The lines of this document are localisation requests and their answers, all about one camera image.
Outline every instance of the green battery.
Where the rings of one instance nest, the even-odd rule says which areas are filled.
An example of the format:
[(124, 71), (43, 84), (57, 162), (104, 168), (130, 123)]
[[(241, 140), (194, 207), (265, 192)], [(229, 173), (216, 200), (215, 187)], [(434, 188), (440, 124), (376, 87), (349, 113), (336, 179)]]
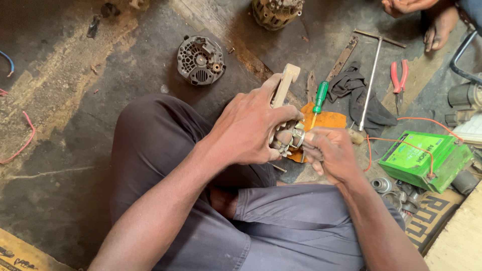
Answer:
[(466, 145), (450, 135), (405, 131), (399, 140), (432, 153), (435, 177), (428, 176), (430, 155), (402, 142), (395, 142), (378, 164), (390, 177), (432, 192), (442, 193), (473, 156)]

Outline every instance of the blue wire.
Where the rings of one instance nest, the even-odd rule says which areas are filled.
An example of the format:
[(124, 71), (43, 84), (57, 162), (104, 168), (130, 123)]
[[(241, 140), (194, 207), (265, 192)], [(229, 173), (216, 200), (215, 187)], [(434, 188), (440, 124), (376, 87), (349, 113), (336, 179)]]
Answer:
[(8, 59), (8, 61), (10, 61), (10, 74), (13, 73), (13, 70), (15, 69), (15, 66), (13, 65), (13, 61), (11, 58), (8, 57), (7, 54), (5, 54), (4, 52), (0, 51), (0, 54), (2, 54), (4, 57), (6, 57)]

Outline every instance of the battery label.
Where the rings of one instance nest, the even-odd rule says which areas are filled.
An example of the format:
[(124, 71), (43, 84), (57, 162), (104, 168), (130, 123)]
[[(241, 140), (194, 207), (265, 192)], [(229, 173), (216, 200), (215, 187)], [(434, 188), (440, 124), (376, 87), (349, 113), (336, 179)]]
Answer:
[[(425, 149), (433, 154), (443, 141), (441, 137), (404, 134), (401, 140), (410, 143), (418, 148)], [(430, 154), (408, 144), (397, 142), (385, 155), (383, 161), (404, 168), (412, 168), (423, 165), (430, 159)]]

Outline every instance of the concrete floor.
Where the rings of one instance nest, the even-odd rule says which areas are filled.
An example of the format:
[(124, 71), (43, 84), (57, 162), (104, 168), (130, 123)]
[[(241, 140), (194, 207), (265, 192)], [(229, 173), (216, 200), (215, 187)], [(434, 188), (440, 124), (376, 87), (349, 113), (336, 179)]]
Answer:
[[(0, 165), (0, 227), (76, 269), (88, 266), (111, 226), (113, 131), (120, 111), (138, 97), (159, 93), (164, 86), (169, 95), (215, 122), (236, 93), (260, 86), (272, 72), (292, 63), (302, 69), (291, 87), (292, 100), (305, 104), (308, 72), (314, 70), (318, 82), (324, 80), (354, 28), (408, 44), (401, 49), (386, 43), (380, 53), (374, 90), (392, 112), (392, 61), (407, 58), (410, 72), (417, 74), (407, 84), (404, 116), (443, 122), (449, 108), (446, 93), (462, 81), (448, 68), (466, 30), (461, 23), (444, 49), (424, 54), (420, 14), (394, 20), (375, 0), (307, 1), (303, 15), (277, 32), (255, 23), (248, 14), (249, 0), (145, 0), (139, 11), (127, 0), (111, 2), (122, 14), (102, 20), (95, 39), (85, 33), (103, 0), (0, 3), (0, 11), (6, 11), (0, 17), (0, 50), (16, 68), (6, 78), (9, 67), (0, 59), (0, 88), (10, 92), (0, 98), (0, 158), (15, 153), (31, 133), (22, 111), (37, 128), (30, 145), (14, 161)], [(187, 84), (176, 69), (179, 44), (185, 35), (196, 34), (213, 38), (223, 50), (236, 48), (234, 54), (225, 51), (225, 75), (205, 88)], [(474, 60), (480, 59), (480, 41), (474, 45), (461, 63), (480, 71)], [(361, 36), (348, 62), (360, 61), (361, 73), (369, 77), (375, 48), (376, 40)], [(99, 65), (99, 75), (90, 65)], [(324, 110), (348, 115), (348, 98), (326, 102)], [(406, 121), (386, 129), (384, 137), (398, 137), (404, 130), (443, 133), (431, 123)], [(373, 152), (373, 160), (389, 145), (375, 142), (379, 155)], [(356, 149), (366, 166), (366, 146)], [(278, 163), (289, 170), (280, 175), (285, 182), (294, 182), (305, 170), (292, 161)], [(368, 177), (383, 174), (373, 167)]]

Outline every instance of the gray pants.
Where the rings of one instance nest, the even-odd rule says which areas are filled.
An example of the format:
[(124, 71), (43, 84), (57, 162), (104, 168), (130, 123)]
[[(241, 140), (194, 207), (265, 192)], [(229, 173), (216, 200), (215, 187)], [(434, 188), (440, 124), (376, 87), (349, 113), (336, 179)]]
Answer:
[[(113, 222), (162, 181), (211, 127), (193, 108), (167, 95), (149, 95), (129, 104), (114, 134)], [(230, 166), (212, 183), (238, 189), (234, 219), (211, 207), (206, 189), (154, 270), (359, 270), (363, 266), (353, 224), (336, 187), (276, 187), (268, 164)], [(403, 228), (398, 212), (386, 204)]]

